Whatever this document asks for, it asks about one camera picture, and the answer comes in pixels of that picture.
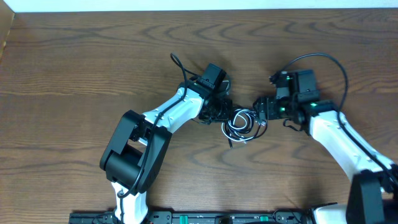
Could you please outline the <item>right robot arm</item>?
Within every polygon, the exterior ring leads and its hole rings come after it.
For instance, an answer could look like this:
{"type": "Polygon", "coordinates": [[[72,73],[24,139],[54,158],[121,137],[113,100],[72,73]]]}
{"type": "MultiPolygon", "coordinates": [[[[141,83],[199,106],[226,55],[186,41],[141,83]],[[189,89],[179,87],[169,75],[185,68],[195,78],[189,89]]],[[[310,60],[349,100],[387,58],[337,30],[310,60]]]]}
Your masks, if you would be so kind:
{"type": "Polygon", "coordinates": [[[258,117],[297,124],[351,182],[347,204],[311,208],[302,223],[397,223],[397,164],[367,143],[334,102],[320,99],[313,70],[277,72],[269,80],[276,93],[254,102],[258,117]]]}

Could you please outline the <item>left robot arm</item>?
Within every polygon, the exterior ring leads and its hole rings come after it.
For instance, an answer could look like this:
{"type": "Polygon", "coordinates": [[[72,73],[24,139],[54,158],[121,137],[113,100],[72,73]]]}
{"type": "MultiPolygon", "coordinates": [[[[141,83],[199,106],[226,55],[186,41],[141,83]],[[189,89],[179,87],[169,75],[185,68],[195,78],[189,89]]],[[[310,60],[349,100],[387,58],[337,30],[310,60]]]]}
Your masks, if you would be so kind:
{"type": "Polygon", "coordinates": [[[209,64],[199,76],[185,78],[176,94],[157,108],[121,117],[100,159],[116,194],[116,223],[142,223],[146,192],[157,177],[174,132],[191,119],[205,124],[226,121],[231,100],[227,73],[209,64]]]}

